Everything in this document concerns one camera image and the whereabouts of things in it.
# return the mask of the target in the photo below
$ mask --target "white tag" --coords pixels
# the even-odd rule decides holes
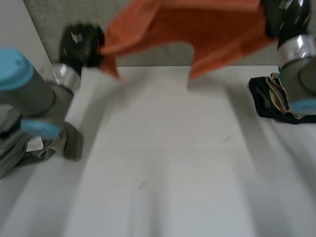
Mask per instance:
[[[35,137],[28,141],[28,145],[26,147],[26,152],[33,152],[43,150],[44,145],[41,137]]]

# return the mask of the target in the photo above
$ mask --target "white table surface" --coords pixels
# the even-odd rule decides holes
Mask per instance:
[[[84,71],[67,120],[83,157],[0,180],[0,237],[315,237],[316,127],[259,118],[277,67]]]

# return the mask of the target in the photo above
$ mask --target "gray fabric backdrop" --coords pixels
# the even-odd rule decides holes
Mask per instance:
[[[24,0],[46,52],[57,59],[58,42],[63,27],[78,21],[91,22],[105,28],[130,0]],[[316,14],[310,26],[316,34]],[[190,65],[192,49],[185,44],[170,44],[119,59],[120,66],[184,66]],[[248,56],[236,65],[277,65],[276,45]]]

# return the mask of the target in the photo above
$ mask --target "orange cloth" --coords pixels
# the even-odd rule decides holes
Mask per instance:
[[[195,79],[272,43],[265,33],[260,0],[134,0],[105,32],[100,68],[118,78],[116,57],[186,42]]]

